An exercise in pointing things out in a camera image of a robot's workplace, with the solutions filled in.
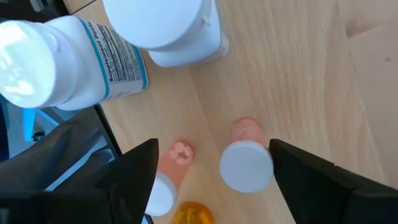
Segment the white pill bottle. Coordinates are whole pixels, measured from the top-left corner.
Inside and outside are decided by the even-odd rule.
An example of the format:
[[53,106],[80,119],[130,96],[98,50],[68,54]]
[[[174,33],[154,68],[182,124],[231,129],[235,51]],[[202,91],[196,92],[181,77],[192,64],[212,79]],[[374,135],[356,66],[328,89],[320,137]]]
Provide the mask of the white pill bottle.
[[139,49],[110,28],[74,16],[0,24],[0,92],[17,106],[78,110],[147,86]]
[[161,67],[203,63],[225,56],[216,0],[104,0],[111,25]]

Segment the bottle label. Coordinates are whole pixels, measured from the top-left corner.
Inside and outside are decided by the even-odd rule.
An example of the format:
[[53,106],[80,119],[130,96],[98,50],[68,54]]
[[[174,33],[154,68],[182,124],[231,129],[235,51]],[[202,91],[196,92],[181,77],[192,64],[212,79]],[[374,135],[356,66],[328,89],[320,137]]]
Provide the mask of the bottle label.
[[216,60],[220,57],[224,57],[229,51],[229,40],[226,38],[223,32],[221,32],[221,44],[219,49],[210,57],[209,60]]
[[106,88],[103,101],[146,89],[147,72],[139,49],[112,28],[82,19],[80,21],[101,67]]

